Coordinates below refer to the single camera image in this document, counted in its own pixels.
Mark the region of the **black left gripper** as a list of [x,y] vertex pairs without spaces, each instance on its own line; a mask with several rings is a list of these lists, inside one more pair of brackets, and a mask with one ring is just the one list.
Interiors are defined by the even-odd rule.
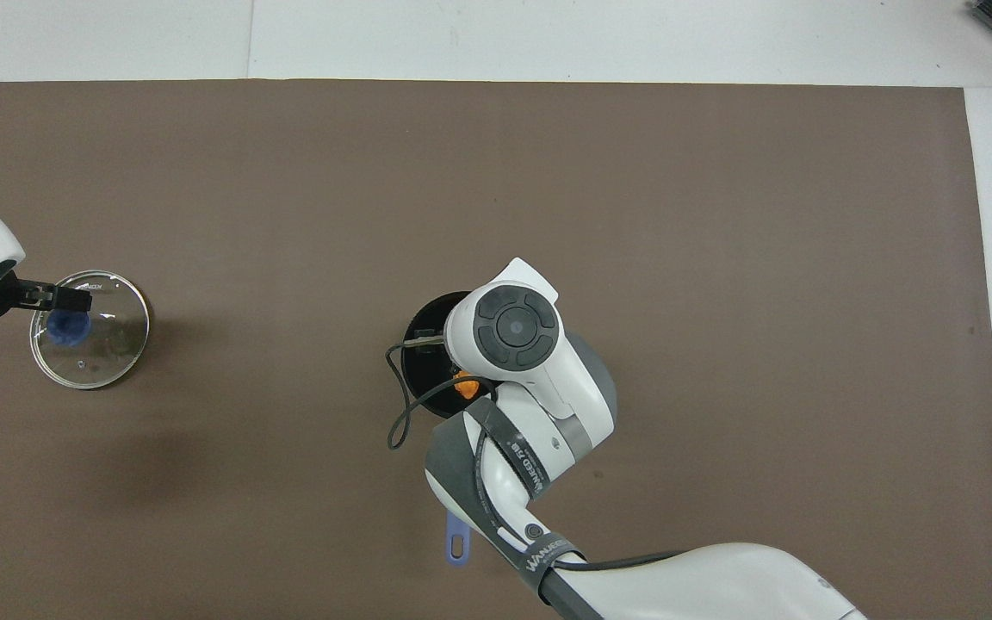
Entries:
[[93,295],[87,289],[55,288],[48,282],[7,274],[0,280],[0,318],[13,309],[89,313]]

